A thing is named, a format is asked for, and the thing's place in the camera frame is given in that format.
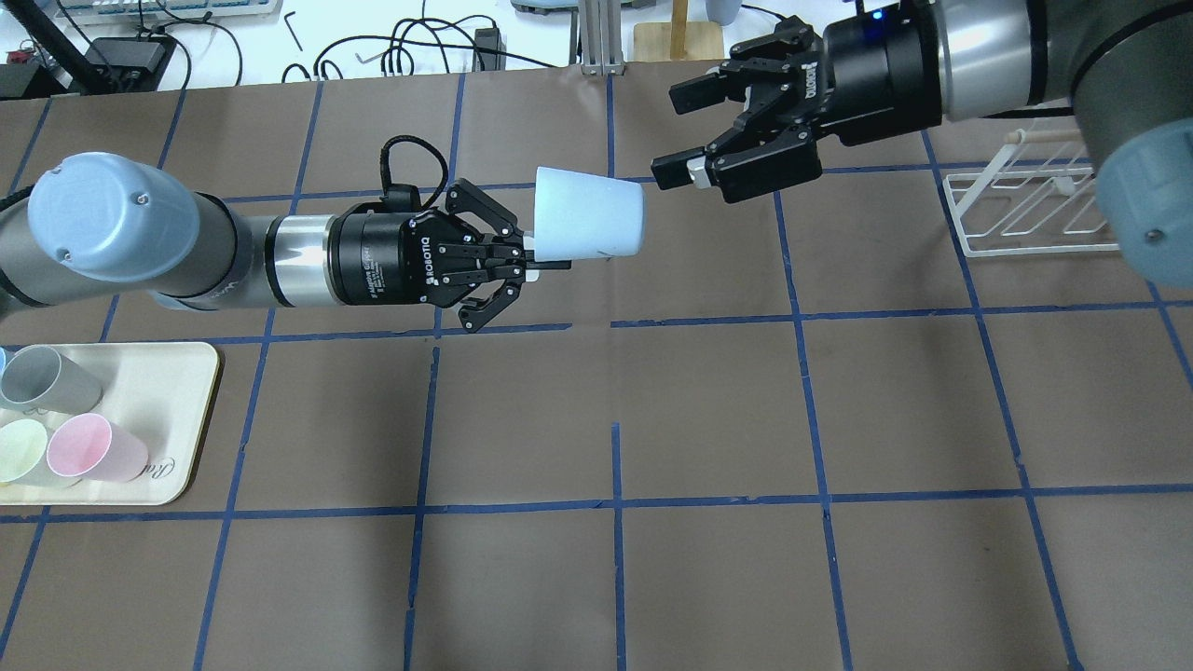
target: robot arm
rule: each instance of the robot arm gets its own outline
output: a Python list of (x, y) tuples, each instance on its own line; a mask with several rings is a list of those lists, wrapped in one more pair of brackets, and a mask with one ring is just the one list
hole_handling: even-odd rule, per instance
[(902, 0), (823, 36), (792, 17), (672, 87), (680, 115), (744, 110), (651, 172), (660, 189), (716, 186), (734, 203), (820, 177), (827, 135), (854, 146), (1068, 97), (1124, 256), (1193, 287), (1191, 36), (1189, 0)]
[[(446, 186), (445, 178), (426, 202), (415, 186), (392, 184), (388, 154), (397, 142), (439, 155), (419, 138), (391, 140), (382, 150), (382, 197), (339, 216), (241, 217), (160, 170), (112, 154), (70, 156), (35, 187), (0, 203), (0, 319), (148, 290), (167, 307), (191, 310), (429, 303), (456, 308), (464, 330), (475, 332), (539, 271), (567, 270), (571, 258), (588, 258), (577, 251), (583, 245), (574, 244), (575, 230), (586, 224), (582, 213), (562, 233), (579, 256), (561, 258), (561, 250), (544, 242), (536, 258), (534, 239), (514, 214), (468, 180)], [(571, 176), (564, 181), (589, 180), (581, 197), (620, 207), (620, 222), (589, 222), (595, 228), (589, 241), (606, 242), (592, 256), (636, 253), (641, 186), (563, 174)], [(445, 204), (432, 207), (445, 186)], [(556, 193), (564, 203), (576, 196)], [(618, 228), (613, 234), (620, 240), (607, 245), (608, 230)], [(484, 295), (480, 287), (489, 283), (499, 284)]]

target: white tray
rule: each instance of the white tray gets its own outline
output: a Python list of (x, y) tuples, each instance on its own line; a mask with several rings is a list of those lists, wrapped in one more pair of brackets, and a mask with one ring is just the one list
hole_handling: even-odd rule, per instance
[[(129, 482), (81, 480), (70, 487), (0, 486), (0, 505), (161, 505), (186, 488), (220, 373), (206, 343), (52, 345), (104, 384), (98, 412), (149, 447), (149, 464)], [(31, 417), (50, 429), (61, 412), (0, 410), (0, 425)]]

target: wire rack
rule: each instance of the wire rack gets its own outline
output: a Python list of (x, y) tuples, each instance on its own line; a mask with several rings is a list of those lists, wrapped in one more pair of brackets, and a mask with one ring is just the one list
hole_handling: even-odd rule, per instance
[(1096, 178), (1078, 130), (1033, 123), (1005, 142), (982, 172), (944, 178), (966, 257), (1118, 250), (1094, 204)]

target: pink cup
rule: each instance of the pink cup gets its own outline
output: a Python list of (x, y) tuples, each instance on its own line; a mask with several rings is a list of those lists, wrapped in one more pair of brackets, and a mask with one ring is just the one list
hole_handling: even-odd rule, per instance
[(45, 462), (66, 478), (128, 482), (144, 470), (149, 449), (105, 417), (88, 412), (68, 419), (54, 432)]

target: black cable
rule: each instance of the black cable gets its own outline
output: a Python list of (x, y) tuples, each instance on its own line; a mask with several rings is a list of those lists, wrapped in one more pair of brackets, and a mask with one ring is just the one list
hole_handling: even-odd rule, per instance
[[(432, 27), (431, 23), (429, 23), (431, 20), (439, 20), (439, 19), (403, 19), (403, 20), (409, 20), (410, 25), (406, 26), (406, 30), (402, 31), (402, 37), (397, 39), (397, 47), (404, 47), (406, 45), (406, 36), (409, 35), (412, 30), (414, 30), (414, 26), (422, 26), (422, 27), (427, 29), (427, 31), (431, 32), (431, 37), (435, 41), (435, 44), (439, 45), (439, 55), (444, 60), (444, 70), (446, 70), (446, 72), (450, 73), (451, 72), (451, 64), (447, 62), (447, 49), (444, 47), (444, 41), (439, 39), (439, 32), (434, 27)], [(390, 38), (394, 38), (394, 37), (397, 36), (397, 26), (401, 25), (401, 24), (402, 24), (402, 21), (398, 21), (397, 24), (394, 24), (394, 32), (390, 33)], [(394, 48), (394, 44), (391, 43), (390, 44), (390, 49), (392, 49), (392, 48)]]
[[(419, 19), (418, 21), (415, 21), (414, 19), (402, 19), (402, 20), (397, 21), (396, 24), (394, 24), (394, 30), (390, 31), (390, 37), (396, 37), (397, 36), (397, 30), (402, 26), (403, 23), (415, 21), (415, 23), (419, 23), (420, 25), (422, 25), (424, 27), (426, 27), (427, 30), (429, 30), (432, 33), (437, 33), (439, 31), (449, 30), (449, 29), (455, 30), (456, 32), (458, 32), (458, 33), (460, 33), (460, 35), (464, 36), (464, 39), (466, 39), (469, 42), (469, 44), (471, 44), (474, 47), (472, 53), (476, 54), (476, 49), (475, 49), (475, 47), (476, 47), (476, 39), (474, 39), (472, 36), (468, 33), (468, 31), (465, 31), (464, 29), (460, 27), (462, 23), (471, 20), (471, 19), (488, 19), (489, 24), (494, 29), (497, 27), (497, 20), (494, 19), (493, 17), (488, 16), (488, 14), (469, 14), (469, 16), (462, 18), (462, 19), (457, 19), (455, 21), (449, 21), (449, 20), (445, 20), (445, 19), (428, 18), (424, 13), (422, 18)], [(437, 23), (443, 24), (443, 25), (440, 25), (439, 27), (435, 27), (435, 26), (431, 25), (429, 21), (437, 21)], [(406, 38), (407, 33), (409, 33), (409, 29), (407, 29), (407, 31), (402, 33), (402, 38), (403, 39), (402, 39), (402, 42), (397, 43), (398, 48), (404, 48), (404, 38)], [(440, 54), (440, 56), (443, 56), (443, 60), (444, 60), (444, 69), (446, 72), (451, 72), (451, 67), (447, 64), (447, 54), (444, 50), (443, 41), (439, 39), (438, 35), (435, 35), (434, 37), (435, 37), (435, 42), (439, 45), (439, 54)], [(385, 75), (392, 76), (392, 75), (397, 75), (397, 74), (402, 73), (401, 57), (398, 57), (397, 69), (395, 70), (392, 54), (394, 54), (394, 51), (392, 51), (392, 43), (391, 43), (390, 50), (387, 50), (383, 54), (383, 56), (385, 57), (385, 60), (382, 61), (382, 66), (381, 66), (381, 73), (382, 73), (383, 76), (385, 76)], [(414, 74), (414, 56), (409, 55), (409, 51), (407, 51), (407, 55), (410, 57), (410, 74)], [(478, 62), (481, 63), (481, 70), (484, 70), (486, 69), (484, 68), (484, 61), (478, 61)]]
[(293, 69), (301, 72), (302, 75), (307, 78), (307, 81), (310, 81), (310, 70), (307, 69), (307, 66), (302, 63), (290, 63), (286, 66), (286, 69), (282, 70), (282, 84), (286, 82), (286, 76), (290, 74), (290, 70)]
[[(444, 60), (444, 70), (446, 70), (446, 72), (450, 73), (451, 72), (451, 66), (447, 63), (447, 50), (446, 50), (446, 48), (444, 45), (444, 41), (439, 39), (439, 31), (443, 31), (443, 30), (455, 30), (456, 32), (463, 35), (464, 39), (466, 39), (468, 43), (472, 47), (472, 53), (475, 54), (476, 53), (476, 39), (474, 39), (472, 36), (469, 35), (466, 30), (462, 29), (459, 26), (459, 24), (462, 24), (463, 21), (465, 21), (468, 19), (478, 18), (478, 17), (482, 17), (482, 14), (471, 14), (471, 16), (464, 17), (463, 19), (459, 19), (457, 21), (449, 21), (446, 19), (437, 19), (437, 18), (402, 19), (401, 21), (397, 21), (397, 24), (394, 24), (394, 31), (390, 33), (390, 37), (395, 37), (397, 35), (397, 29), (398, 29), (398, 26), (403, 21), (412, 21), (410, 25), (407, 26), (406, 30), (402, 32), (402, 37), (397, 39), (397, 44), (396, 45), (398, 48), (402, 48), (402, 47), (406, 45), (406, 36), (409, 35), (410, 30), (413, 30), (415, 25), (420, 25), (422, 27), (426, 27), (428, 31), (431, 31), (431, 36), (435, 38), (435, 43), (439, 47), (439, 55), (443, 56), (443, 60)], [(483, 18), (489, 19), (490, 21), (493, 21), (494, 25), (496, 25), (496, 21), (492, 17), (483, 17)], [(432, 25), (432, 21), (441, 24), (441, 25), (439, 27), (434, 27)], [(392, 49), (394, 49), (394, 45), (391, 44), (390, 45), (390, 50), (387, 50), (387, 61), (389, 62), (389, 67), (390, 67), (389, 74), (396, 74), (396, 73), (394, 73), (394, 59), (392, 59), (392, 55), (391, 55), (392, 54)], [(484, 63), (483, 62), (481, 62), (481, 69), (482, 70), (484, 69)], [(412, 70), (410, 74), (414, 74), (413, 73), (413, 70), (414, 70), (413, 66), (412, 66), (410, 70)], [(385, 74), (384, 67), (382, 68), (382, 74)]]
[(118, 76), (116, 76), (116, 70), (112, 69), (112, 63), (107, 61), (107, 56), (104, 55), (104, 50), (95, 48), (95, 44), (92, 43), (91, 38), (87, 37), (87, 33), (84, 32), (82, 29), (79, 27), (79, 24), (74, 21), (74, 17), (70, 16), (70, 12), (68, 12), (67, 8), (62, 5), (62, 0), (54, 0), (54, 1), (58, 5), (58, 10), (62, 12), (62, 16), (67, 18), (67, 21), (75, 29), (75, 32), (79, 33), (79, 37), (81, 37), (82, 41), (87, 43), (87, 47), (95, 50), (95, 54), (99, 56), (100, 61), (104, 61), (104, 67), (107, 68), (107, 80), (112, 82), (113, 91), (120, 92), (120, 80)]
[(422, 147), (424, 149), (429, 152), (431, 155), (434, 156), (437, 161), (439, 161), (439, 173), (440, 173), (439, 186), (435, 186), (435, 190), (433, 193), (431, 193), (429, 198), (422, 201), (419, 204), (420, 210), (426, 209), (427, 205), (434, 203), (435, 199), (439, 198), (440, 195), (443, 195), (444, 189), (447, 186), (447, 159), (444, 158), (444, 155), (439, 152), (439, 149), (435, 149), (434, 144), (427, 142), (426, 140), (416, 135), (395, 135), (394, 137), (390, 137), (381, 147), (382, 193), (389, 191), (390, 186), (394, 186), (394, 177), (390, 174), (389, 171), (389, 150), (392, 149), (395, 144), (402, 144), (402, 143), (418, 144), (419, 147)]
[(989, 115), (988, 119), (1049, 119), (1059, 117), (1071, 117), (1073, 107), (1044, 107), (1041, 110), (1008, 110), (996, 115)]
[(208, 26), (211, 26), (214, 29), (224, 31), (224, 33), (227, 33), (228, 37), (231, 38), (231, 43), (236, 48), (236, 81), (233, 84), (233, 86), (240, 86), (241, 80), (245, 79), (245, 53), (241, 51), (241, 49), (240, 49), (240, 41), (236, 39), (236, 36), (233, 35), (233, 32), (230, 30), (228, 30), (227, 27), (224, 27), (224, 26), (222, 26), (222, 25), (212, 21), (211, 20), (211, 12), (206, 12), (202, 19), (184, 19), (183, 17), (180, 17), (180, 16), (171, 12), (169, 10), (167, 10), (166, 5), (163, 5), (161, 0), (153, 0), (153, 1), (154, 1), (155, 5), (157, 5), (157, 7), (161, 8), (162, 12), (165, 12), (165, 14), (167, 17), (174, 19), (172, 23), (166, 24), (167, 26), (169, 26), (169, 25), (178, 25), (178, 24), (208, 25)]
[(787, 17), (784, 17), (783, 14), (780, 14), (779, 12), (775, 12), (774, 10), (767, 10), (766, 7), (758, 7), (755, 5), (742, 5), (742, 10), (754, 10), (755, 12), (762, 12), (765, 14), (771, 14), (772, 17), (779, 19), (780, 21), (785, 20), (787, 18)]
[(160, 35), (173, 42), (174, 47), (181, 49), (183, 55), (186, 56), (186, 76), (183, 78), (183, 86), (179, 88), (179, 91), (186, 91), (186, 87), (191, 85), (191, 69), (193, 67), (193, 63), (191, 62), (191, 50), (187, 49), (186, 44), (183, 44), (183, 42), (179, 38), (166, 32), (165, 27), (160, 29)]
[[(351, 35), (348, 37), (341, 37), (341, 38), (336, 39), (335, 42), (333, 42), (333, 43), (328, 44), (327, 47), (324, 47), (323, 50), (320, 51), (319, 56), (315, 59), (315, 62), (316, 63), (321, 62), (323, 60), (323, 57), (328, 54), (328, 51), (330, 51), (332, 49), (339, 47), (340, 44), (345, 44), (345, 43), (348, 43), (348, 42), (356, 42), (358, 39), (381, 39), (381, 41), (384, 41), (384, 42), (389, 42), (389, 36), (387, 36), (387, 35)], [(414, 47), (438, 47), (438, 44), (431, 44), (429, 42), (407, 41), (406, 43), (407, 44), (412, 44)], [(472, 49), (472, 45), (470, 45), (470, 44), (444, 44), (444, 48), (446, 48), (446, 49)], [(481, 53), (481, 54), (493, 54), (495, 56), (505, 56), (507, 59), (514, 59), (514, 60), (518, 60), (518, 61), (525, 61), (527, 63), (533, 63), (536, 66), (542, 66), (544, 68), (558, 67), (558, 66), (552, 66), (551, 63), (545, 63), (545, 62), (539, 61), (537, 59), (531, 59), (530, 56), (520, 56), (518, 54), (511, 54), (509, 51), (503, 51), (501, 49), (489, 49), (488, 47), (476, 47), (475, 50), (478, 51), (478, 53)]]
[(5, 196), (4, 198), (0, 198), (0, 213), (7, 210), (8, 208), (24, 201), (25, 198), (29, 198), (29, 195), (32, 192), (33, 192), (33, 185), (30, 184), (29, 186), (20, 189), (19, 191), (14, 191), (11, 195)]
[(332, 66), (333, 68), (335, 68), (335, 74), (336, 74), (336, 75), (339, 75), (339, 76), (340, 76), (340, 79), (344, 79), (344, 70), (341, 70), (341, 69), (340, 69), (340, 66), (335, 64), (335, 63), (334, 63), (334, 62), (333, 62), (333, 61), (332, 61), (330, 59), (328, 59), (328, 60), (326, 60), (326, 61), (323, 61), (323, 62), (321, 63), (321, 66), (320, 66), (320, 67), (321, 67), (322, 69), (320, 69), (320, 72), (319, 72), (319, 76), (323, 78), (324, 80), (328, 80), (328, 79), (330, 79), (329, 76), (327, 76), (327, 67), (328, 67), (328, 66)]

